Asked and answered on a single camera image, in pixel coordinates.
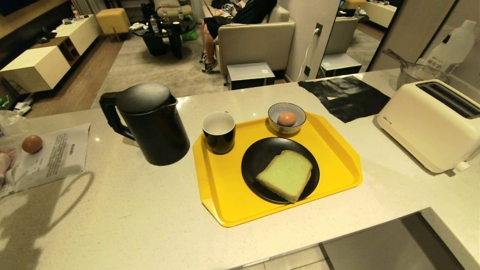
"sneaker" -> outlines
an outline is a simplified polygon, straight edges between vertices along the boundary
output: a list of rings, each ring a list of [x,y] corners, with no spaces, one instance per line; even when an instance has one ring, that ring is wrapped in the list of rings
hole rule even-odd
[[[206,51],[203,51],[202,52],[202,56],[200,57],[200,61],[199,63],[200,64],[205,64],[205,61],[207,60],[207,52]]]
[[[207,63],[205,62],[205,67],[202,68],[202,72],[203,73],[211,73],[213,71],[213,69],[216,67],[216,60],[215,58],[213,59],[213,61],[211,63]]]

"electrical outlet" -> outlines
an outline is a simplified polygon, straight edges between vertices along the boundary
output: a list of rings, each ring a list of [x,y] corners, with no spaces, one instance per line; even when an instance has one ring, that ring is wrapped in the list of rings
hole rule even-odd
[[[305,66],[305,70],[303,71],[303,73],[308,77],[310,75],[310,68],[308,66]]]
[[[322,32],[323,27],[324,27],[323,25],[317,23],[317,26],[315,26],[315,29],[317,29],[317,28],[319,29],[318,33],[316,33],[317,36],[320,36],[320,33]]]

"white toaster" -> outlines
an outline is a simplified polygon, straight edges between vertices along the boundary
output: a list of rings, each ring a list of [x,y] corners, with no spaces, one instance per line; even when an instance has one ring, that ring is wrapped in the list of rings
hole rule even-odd
[[[461,172],[480,152],[480,104],[439,80],[401,86],[377,122],[432,172]]]

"black electric kettle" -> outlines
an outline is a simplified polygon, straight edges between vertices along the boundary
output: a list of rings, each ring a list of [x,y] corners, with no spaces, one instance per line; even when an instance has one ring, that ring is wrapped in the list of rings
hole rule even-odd
[[[177,99],[161,84],[139,84],[122,92],[105,93],[100,106],[113,130],[135,140],[154,165],[179,161],[190,148],[177,108]],[[127,126],[120,122],[115,106]]]

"black plate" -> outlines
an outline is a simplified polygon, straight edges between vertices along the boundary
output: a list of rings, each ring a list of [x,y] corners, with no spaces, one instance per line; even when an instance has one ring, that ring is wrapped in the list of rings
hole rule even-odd
[[[288,204],[290,203],[289,201],[273,193],[256,180],[257,175],[270,164],[270,161],[272,161],[276,155],[280,155],[283,150],[295,151],[306,157],[312,163],[312,175],[300,195],[299,201],[305,199],[317,187],[320,179],[320,169],[312,153],[295,141],[279,137],[265,138],[256,141],[243,155],[241,174],[247,186],[260,198],[273,203]]]

